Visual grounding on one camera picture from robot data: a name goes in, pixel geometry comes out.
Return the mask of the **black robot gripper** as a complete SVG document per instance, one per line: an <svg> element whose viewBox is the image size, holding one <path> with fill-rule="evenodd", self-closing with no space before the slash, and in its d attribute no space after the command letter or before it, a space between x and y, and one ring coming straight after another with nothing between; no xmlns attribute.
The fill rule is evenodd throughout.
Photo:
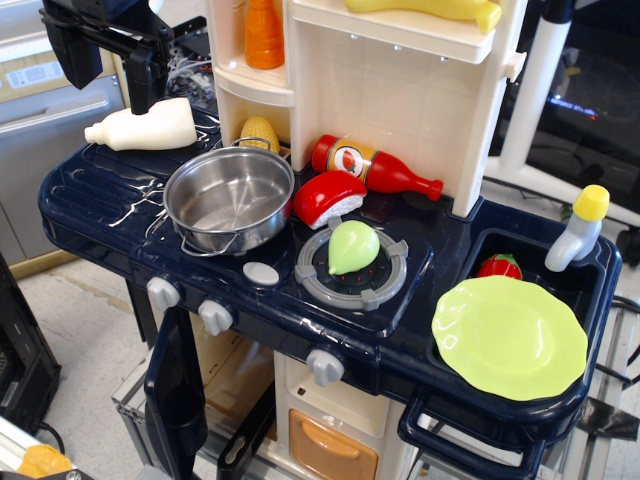
<svg viewBox="0 0 640 480"><path fill-rule="evenodd" d="M174 34L148 1L45 1L40 13L74 87L84 89L103 72L99 48L104 48L129 53L125 72L134 115L147 113L164 96L167 48Z"/></svg>

